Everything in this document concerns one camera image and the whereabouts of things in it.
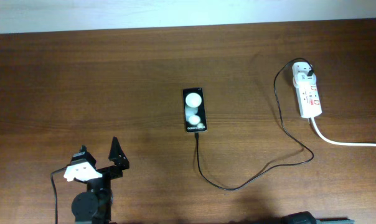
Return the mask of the white power strip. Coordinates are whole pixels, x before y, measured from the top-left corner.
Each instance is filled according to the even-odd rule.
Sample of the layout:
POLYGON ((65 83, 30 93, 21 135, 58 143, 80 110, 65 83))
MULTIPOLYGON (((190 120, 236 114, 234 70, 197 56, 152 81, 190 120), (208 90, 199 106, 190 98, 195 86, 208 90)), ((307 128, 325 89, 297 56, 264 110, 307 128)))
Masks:
POLYGON ((298 97, 299 112, 302 118, 315 118, 322 113, 317 85, 293 82, 298 97))

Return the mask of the white usb charger plug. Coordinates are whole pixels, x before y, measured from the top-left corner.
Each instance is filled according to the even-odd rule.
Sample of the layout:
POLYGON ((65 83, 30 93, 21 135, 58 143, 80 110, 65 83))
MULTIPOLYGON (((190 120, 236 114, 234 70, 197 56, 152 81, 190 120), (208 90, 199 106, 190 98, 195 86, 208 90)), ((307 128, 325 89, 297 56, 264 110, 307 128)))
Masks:
POLYGON ((295 62, 292 66, 293 85, 299 88, 304 85, 315 85, 316 75, 307 62, 295 62))

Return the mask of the black smartphone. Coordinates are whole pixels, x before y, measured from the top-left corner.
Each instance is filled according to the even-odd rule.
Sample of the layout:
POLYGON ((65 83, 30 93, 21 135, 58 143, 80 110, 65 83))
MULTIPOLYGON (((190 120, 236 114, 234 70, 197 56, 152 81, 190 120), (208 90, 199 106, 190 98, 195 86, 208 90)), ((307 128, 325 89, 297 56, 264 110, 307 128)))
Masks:
POLYGON ((204 93, 202 88, 186 88, 182 91, 185 130, 187 133, 207 131, 204 93))

